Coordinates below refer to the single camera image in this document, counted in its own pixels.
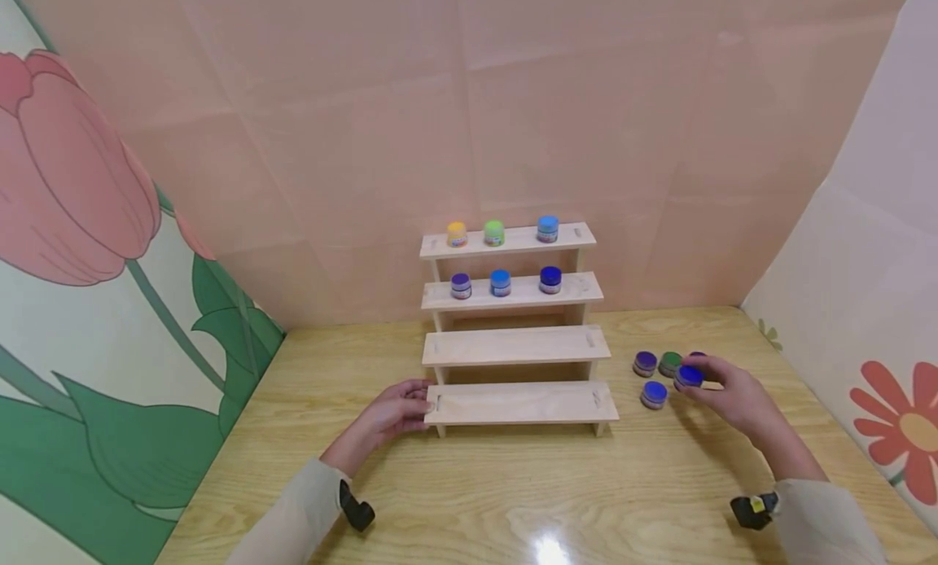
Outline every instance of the pink tulip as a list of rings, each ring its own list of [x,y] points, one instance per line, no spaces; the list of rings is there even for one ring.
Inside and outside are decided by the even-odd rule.
[[[0,259],[86,287],[121,274],[159,228],[153,181],[62,60],[0,54]]]
[[[182,215],[179,214],[179,211],[175,213],[177,215],[177,225],[179,226],[179,233],[182,235],[182,239],[186,240],[186,243],[189,244],[190,250],[196,252],[199,256],[202,256],[205,259],[210,259],[215,261],[215,256],[212,255],[211,250],[208,249],[208,245],[199,241],[198,236],[195,232],[192,231],[192,227],[189,225],[189,221],[186,221]]]

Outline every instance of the wooden step rack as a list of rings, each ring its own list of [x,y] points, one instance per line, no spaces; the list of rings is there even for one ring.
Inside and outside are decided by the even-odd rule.
[[[589,306],[603,301],[596,275],[584,271],[582,252],[596,245],[585,223],[561,224],[555,243],[537,240],[537,227],[505,230],[505,243],[490,247],[481,231],[471,231],[468,243],[453,248],[446,234],[424,236],[420,259],[428,261],[435,282],[424,286],[421,308],[433,316],[436,332],[427,333],[423,365],[433,368],[436,386],[427,399],[433,409],[425,422],[440,436],[446,427],[469,424],[566,424],[594,425],[599,436],[607,423],[618,421],[609,386],[593,380],[600,360],[611,356],[603,330],[587,325]],[[511,294],[495,297],[488,279],[473,280],[473,295],[458,300],[449,293],[449,282],[440,277],[439,261],[457,257],[496,256],[518,252],[572,252],[573,273],[563,274],[560,293],[545,294],[538,276],[513,277]],[[466,311],[503,310],[537,306],[566,307],[566,326],[524,329],[450,331],[452,314]],[[500,384],[450,384],[449,368],[517,366],[524,363],[578,363],[584,380],[570,382],[513,382]]]

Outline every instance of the paint jar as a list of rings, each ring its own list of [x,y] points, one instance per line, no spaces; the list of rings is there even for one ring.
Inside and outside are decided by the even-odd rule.
[[[506,269],[496,269],[489,276],[492,283],[492,294],[496,297],[506,297],[511,294],[511,274]]]
[[[661,410],[668,399],[668,389],[661,382],[650,381],[642,388],[642,404],[651,410]]]
[[[496,247],[505,243],[505,226],[501,221],[495,219],[486,221],[484,230],[486,245]]]
[[[658,371],[665,378],[674,378],[674,374],[677,373],[677,368],[681,367],[681,354],[677,351],[666,351],[663,356],[661,356],[661,362],[658,364]]]
[[[681,366],[674,375],[674,385],[699,388],[704,385],[704,374],[693,366]]]
[[[537,220],[537,240],[543,243],[554,243],[557,240],[557,229],[560,221],[554,215],[545,215]]]
[[[632,363],[632,369],[642,378],[650,378],[655,374],[655,368],[658,367],[658,357],[651,351],[639,351],[635,354],[635,362]]]
[[[452,221],[451,224],[446,226],[446,243],[450,247],[462,247],[469,243],[467,225],[462,221]]]
[[[454,299],[466,300],[471,297],[471,280],[469,274],[453,274],[449,280],[449,293]]]
[[[544,294],[557,294],[560,292],[560,277],[562,273],[556,266],[541,268],[541,292]]]

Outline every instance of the yellow paint jar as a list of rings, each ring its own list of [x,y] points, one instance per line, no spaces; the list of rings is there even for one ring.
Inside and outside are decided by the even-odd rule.
[[[450,247],[462,247],[469,240],[467,226],[462,221],[453,221],[453,223],[446,226],[446,236],[448,236],[446,243]]]

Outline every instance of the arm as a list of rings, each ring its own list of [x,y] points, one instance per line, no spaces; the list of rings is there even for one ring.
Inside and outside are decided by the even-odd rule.
[[[763,453],[777,481],[773,514],[792,565],[885,565],[883,547],[850,492],[831,484],[814,454],[752,374],[718,357],[685,357],[722,390],[678,386]]]
[[[307,563],[339,518],[340,481],[351,481],[373,450],[395,436],[426,429],[428,385],[428,380],[408,380],[379,394],[319,459],[310,459],[290,480],[228,565]]]

